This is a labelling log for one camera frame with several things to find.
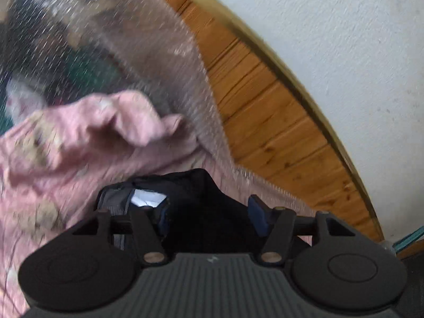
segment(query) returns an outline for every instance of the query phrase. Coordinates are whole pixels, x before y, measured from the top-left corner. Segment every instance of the wood grain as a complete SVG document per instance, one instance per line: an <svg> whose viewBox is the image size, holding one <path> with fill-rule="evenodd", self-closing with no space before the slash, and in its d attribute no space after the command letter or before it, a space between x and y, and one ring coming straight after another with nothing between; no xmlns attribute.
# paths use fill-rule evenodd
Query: wood grain
<svg viewBox="0 0 424 318"><path fill-rule="evenodd" d="M166 1L195 34L236 162L379 241L349 174L289 90L212 15Z"/></svg>

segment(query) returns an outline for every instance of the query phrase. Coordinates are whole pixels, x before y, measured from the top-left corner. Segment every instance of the transparent plastic sheet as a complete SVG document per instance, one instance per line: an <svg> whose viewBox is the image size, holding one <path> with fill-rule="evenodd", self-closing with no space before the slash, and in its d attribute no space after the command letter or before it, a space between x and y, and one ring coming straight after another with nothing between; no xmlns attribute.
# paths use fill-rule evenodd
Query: transparent plastic sheet
<svg viewBox="0 0 424 318"><path fill-rule="evenodd" d="M0 127L93 93L139 89L160 115L181 113L243 197L312 215L234 164L194 37L163 0L0 0Z"/></svg>

